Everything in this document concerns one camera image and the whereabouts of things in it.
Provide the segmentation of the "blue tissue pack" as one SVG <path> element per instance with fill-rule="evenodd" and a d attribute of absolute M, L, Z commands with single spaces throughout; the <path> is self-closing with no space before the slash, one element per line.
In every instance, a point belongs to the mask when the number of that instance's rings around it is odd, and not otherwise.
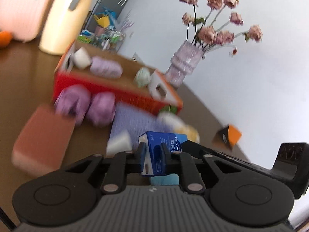
<path fill-rule="evenodd" d="M 146 155 L 141 174 L 148 177 L 166 175 L 167 158 L 162 144 L 166 145 L 169 153 L 181 152 L 182 144 L 187 140 L 185 134 L 167 132 L 147 131 L 139 136 L 138 141 L 144 142 L 146 145 Z"/>

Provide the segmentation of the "cyan fluffy sponge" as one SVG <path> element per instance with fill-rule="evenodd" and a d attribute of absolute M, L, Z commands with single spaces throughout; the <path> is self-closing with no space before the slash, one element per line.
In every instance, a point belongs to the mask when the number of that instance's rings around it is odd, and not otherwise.
<path fill-rule="evenodd" d="M 179 185 L 179 176 L 177 174 L 169 174 L 169 175 L 151 177 L 150 184 L 153 186 Z"/>

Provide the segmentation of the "white round sponge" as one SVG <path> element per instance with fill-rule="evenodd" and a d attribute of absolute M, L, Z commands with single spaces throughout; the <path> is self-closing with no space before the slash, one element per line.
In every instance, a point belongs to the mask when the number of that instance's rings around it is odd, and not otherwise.
<path fill-rule="evenodd" d="M 120 134 L 112 137 L 107 142 L 106 155 L 107 157 L 114 157 L 117 153 L 123 151 L 132 150 L 132 141 L 130 134 L 127 130 L 121 132 Z"/>

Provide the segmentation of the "purple knit pouch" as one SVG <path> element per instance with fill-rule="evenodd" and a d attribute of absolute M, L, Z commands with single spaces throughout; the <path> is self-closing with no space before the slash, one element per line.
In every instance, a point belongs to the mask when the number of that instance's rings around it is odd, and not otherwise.
<path fill-rule="evenodd" d="M 161 122 L 156 116 L 132 105 L 119 102 L 110 132 L 110 139 L 127 131 L 133 147 L 138 146 L 138 137 L 147 131 L 170 133 L 172 128 Z"/>

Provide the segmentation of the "yellow white plush toy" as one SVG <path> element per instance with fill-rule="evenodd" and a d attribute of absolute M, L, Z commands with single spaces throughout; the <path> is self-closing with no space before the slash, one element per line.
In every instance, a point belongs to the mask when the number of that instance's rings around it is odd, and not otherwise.
<path fill-rule="evenodd" d="M 160 112 L 157 117 L 161 122 L 169 126 L 174 133 L 185 134 L 187 139 L 199 143 L 200 137 L 198 131 L 183 122 L 183 120 L 172 112 Z"/>

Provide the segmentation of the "green soft ball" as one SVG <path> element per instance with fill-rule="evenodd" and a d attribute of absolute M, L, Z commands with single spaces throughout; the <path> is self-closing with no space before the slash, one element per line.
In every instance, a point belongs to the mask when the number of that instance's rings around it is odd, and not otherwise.
<path fill-rule="evenodd" d="M 135 84 L 142 88 L 147 86 L 151 81 L 151 73 L 148 68 L 142 67 L 139 69 L 135 75 L 134 82 Z"/>

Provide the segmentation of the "purple satin bow scrunchie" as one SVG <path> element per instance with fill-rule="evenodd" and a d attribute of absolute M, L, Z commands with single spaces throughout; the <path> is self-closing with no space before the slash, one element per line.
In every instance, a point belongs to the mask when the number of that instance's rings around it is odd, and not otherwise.
<path fill-rule="evenodd" d="M 73 116 L 76 125 L 87 118 L 93 125 L 104 127 L 115 117 L 116 96 L 112 92 L 92 95 L 86 87 L 73 85 L 62 90 L 54 106 L 56 113 Z"/>

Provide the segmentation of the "lilac fluffy headband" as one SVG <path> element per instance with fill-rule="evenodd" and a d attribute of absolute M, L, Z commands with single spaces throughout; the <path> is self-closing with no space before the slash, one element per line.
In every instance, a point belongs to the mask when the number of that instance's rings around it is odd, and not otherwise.
<path fill-rule="evenodd" d="M 116 61 L 95 56 L 92 57 L 90 72 L 103 78 L 120 78 L 123 74 L 123 68 Z"/>

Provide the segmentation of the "red layered sponge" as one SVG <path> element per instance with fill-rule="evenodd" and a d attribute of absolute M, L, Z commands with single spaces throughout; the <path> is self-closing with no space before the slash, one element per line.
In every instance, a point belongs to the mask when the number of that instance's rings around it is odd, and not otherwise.
<path fill-rule="evenodd" d="M 12 150 L 12 164 L 33 177 L 59 169 L 74 131 L 75 119 L 40 105 L 20 132 Z"/>

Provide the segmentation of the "red cardboard box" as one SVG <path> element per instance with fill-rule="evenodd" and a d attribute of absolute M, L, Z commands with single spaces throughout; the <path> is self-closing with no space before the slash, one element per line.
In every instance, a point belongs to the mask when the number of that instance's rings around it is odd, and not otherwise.
<path fill-rule="evenodd" d="M 92 74 L 88 68 L 85 70 L 75 68 L 72 57 L 80 48 L 84 48 L 90 57 L 101 57 L 119 63 L 123 68 L 121 77 L 103 78 Z M 74 41 L 66 49 L 56 66 L 52 99 L 55 101 L 64 88 L 79 84 L 87 88 L 91 94 L 112 92 L 115 94 L 117 102 L 133 105 L 154 115 L 169 107 L 176 114 L 181 111 L 183 101 L 160 71 L 149 67 L 150 84 L 143 88 L 139 88 L 135 84 L 136 73 L 143 67 L 143 64 L 126 59 L 121 55 Z"/>

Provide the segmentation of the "orange black tape holder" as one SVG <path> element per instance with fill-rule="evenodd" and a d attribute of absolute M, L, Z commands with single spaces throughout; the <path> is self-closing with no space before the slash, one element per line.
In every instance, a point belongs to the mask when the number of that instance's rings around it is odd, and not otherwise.
<path fill-rule="evenodd" d="M 212 143 L 219 145 L 219 147 L 233 150 L 241 137 L 242 132 L 236 126 L 228 124 L 216 132 Z"/>

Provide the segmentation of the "purple textured vase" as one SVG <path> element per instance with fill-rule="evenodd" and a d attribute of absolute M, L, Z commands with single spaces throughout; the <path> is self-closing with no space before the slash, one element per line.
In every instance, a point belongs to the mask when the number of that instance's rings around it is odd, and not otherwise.
<path fill-rule="evenodd" d="M 204 52 L 200 48 L 185 41 L 170 60 L 171 65 L 165 73 L 166 80 L 178 88 L 185 77 L 193 73 L 203 55 Z"/>

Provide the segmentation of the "yellow watering can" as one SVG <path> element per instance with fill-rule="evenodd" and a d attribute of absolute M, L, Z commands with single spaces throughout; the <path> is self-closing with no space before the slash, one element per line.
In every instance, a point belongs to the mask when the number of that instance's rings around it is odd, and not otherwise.
<path fill-rule="evenodd" d="M 93 15 L 93 18 L 101 28 L 107 28 L 110 25 L 110 19 L 108 16 L 98 17 L 97 15 Z"/>

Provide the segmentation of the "dried pink roses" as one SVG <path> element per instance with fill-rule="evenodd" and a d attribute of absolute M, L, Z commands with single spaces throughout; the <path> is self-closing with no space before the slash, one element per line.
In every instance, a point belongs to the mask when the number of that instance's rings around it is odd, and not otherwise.
<path fill-rule="evenodd" d="M 199 0 L 179 0 L 193 7 L 193 14 L 185 13 L 182 24 L 186 26 L 186 39 L 177 53 L 190 58 L 204 59 L 205 55 L 220 48 L 230 48 L 231 57 L 237 54 L 235 39 L 243 37 L 245 42 L 262 41 L 263 33 L 259 25 L 252 25 L 248 30 L 235 33 L 228 30 L 229 25 L 243 26 L 241 14 L 235 11 L 239 0 L 206 0 L 210 9 L 206 16 L 198 16 L 196 8 Z"/>

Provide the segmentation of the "yellow thermos jug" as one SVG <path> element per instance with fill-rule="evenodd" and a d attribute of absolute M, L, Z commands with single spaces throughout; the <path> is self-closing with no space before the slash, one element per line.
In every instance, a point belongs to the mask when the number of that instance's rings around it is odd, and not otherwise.
<path fill-rule="evenodd" d="M 80 33 L 91 2 L 54 0 L 42 31 L 39 49 L 50 55 L 63 55 Z"/>

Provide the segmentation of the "orange fruit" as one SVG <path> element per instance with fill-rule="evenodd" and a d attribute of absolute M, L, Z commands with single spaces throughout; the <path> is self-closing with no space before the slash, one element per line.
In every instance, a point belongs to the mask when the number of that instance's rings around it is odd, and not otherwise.
<path fill-rule="evenodd" d="M 12 40 L 13 36 L 10 32 L 7 31 L 1 31 L 0 32 L 0 48 L 6 48 L 11 40 Z"/>

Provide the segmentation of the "pink small suitcase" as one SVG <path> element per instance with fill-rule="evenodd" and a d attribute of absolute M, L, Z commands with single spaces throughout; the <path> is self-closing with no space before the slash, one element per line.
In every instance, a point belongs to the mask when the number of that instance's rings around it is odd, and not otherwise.
<path fill-rule="evenodd" d="M 29 42 L 41 32 L 53 0 L 1 0 L 1 31 Z"/>

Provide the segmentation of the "white board leaning wall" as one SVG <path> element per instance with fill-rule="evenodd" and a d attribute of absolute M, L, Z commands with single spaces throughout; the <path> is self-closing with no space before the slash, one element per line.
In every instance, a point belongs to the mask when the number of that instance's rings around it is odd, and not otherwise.
<path fill-rule="evenodd" d="M 134 62 L 138 62 L 138 63 L 143 63 L 143 61 L 141 60 L 141 58 L 139 57 L 139 55 L 137 55 L 137 53 L 134 53 L 132 56 L 132 61 Z"/>

